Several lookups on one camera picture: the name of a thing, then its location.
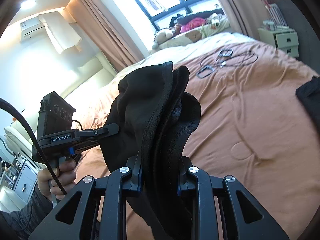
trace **cabinet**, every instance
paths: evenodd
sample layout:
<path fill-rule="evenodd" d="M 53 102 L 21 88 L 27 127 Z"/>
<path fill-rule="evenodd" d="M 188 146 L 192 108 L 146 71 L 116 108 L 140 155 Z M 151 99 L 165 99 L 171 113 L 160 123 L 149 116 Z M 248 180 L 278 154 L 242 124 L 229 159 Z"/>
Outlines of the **cabinet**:
<path fill-rule="evenodd" d="M 281 29 L 268 31 L 263 28 L 258 29 L 260 41 L 279 48 L 291 57 L 299 57 L 298 34 L 294 29 Z"/>
<path fill-rule="evenodd" d="M 25 161 L 14 184 L 13 190 L 26 203 L 28 203 L 32 196 L 37 182 L 37 173 L 37 169 L 30 162 Z"/>

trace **teddy bear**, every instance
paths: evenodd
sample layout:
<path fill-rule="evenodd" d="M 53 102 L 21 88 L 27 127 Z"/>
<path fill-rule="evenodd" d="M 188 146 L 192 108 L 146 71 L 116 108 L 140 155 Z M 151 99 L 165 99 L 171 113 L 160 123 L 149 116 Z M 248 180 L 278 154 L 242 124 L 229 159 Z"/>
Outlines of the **teddy bear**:
<path fill-rule="evenodd" d="M 166 42 L 167 40 L 169 40 L 170 38 L 172 38 L 175 33 L 176 33 L 175 30 L 170 30 L 170 29 L 160 30 L 155 36 L 152 49 L 157 49 L 160 44 L 162 44 L 162 43 Z"/>

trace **nightstand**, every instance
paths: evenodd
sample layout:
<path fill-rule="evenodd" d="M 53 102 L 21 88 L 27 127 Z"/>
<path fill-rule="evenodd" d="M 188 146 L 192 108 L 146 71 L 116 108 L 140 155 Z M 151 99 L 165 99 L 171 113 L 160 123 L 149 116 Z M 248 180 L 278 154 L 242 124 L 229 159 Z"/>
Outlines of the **nightstand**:
<path fill-rule="evenodd" d="M 38 170 L 31 162 L 25 161 L 15 181 L 13 190 L 26 203 L 29 202 L 37 182 Z"/>
<path fill-rule="evenodd" d="M 291 57 L 299 57 L 298 34 L 294 29 L 276 29 L 268 31 L 263 28 L 258 29 L 260 41 L 279 48 Z"/>

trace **human hand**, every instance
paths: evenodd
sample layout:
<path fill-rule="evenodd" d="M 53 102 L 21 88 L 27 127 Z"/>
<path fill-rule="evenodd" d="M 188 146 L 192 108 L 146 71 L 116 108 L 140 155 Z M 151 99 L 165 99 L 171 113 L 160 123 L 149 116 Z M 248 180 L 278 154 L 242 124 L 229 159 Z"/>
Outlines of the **human hand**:
<path fill-rule="evenodd" d="M 73 171 L 75 167 L 76 161 L 74 159 L 70 159 L 62 163 L 59 168 L 53 169 L 66 192 L 69 192 L 76 185 L 74 182 L 76 179 L 76 173 Z M 51 189 L 49 187 L 49 181 L 51 181 L 53 186 Z M 64 198 L 64 194 L 61 192 L 57 183 L 53 180 L 48 169 L 43 169 L 38 172 L 38 187 L 42 195 L 44 195 L 49 201 L 52 201 L 51 194 L 56 195 L 56 198 L 59 200 Z"/>

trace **ceiling light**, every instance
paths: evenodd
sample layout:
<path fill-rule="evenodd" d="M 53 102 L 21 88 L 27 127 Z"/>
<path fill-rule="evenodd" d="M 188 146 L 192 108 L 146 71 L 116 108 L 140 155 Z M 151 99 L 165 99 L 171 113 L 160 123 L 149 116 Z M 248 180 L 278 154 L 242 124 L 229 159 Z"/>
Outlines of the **ceiling light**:
<path fill-rule="evenodd" d="M 30 9 L 35 5 L 36 5 L 36 1 L 35 0 L 27 0 L 27 1 L 25 1 L 25 2 L 23 2 L 21 4 L 21 8 L 22 9 Z"/>

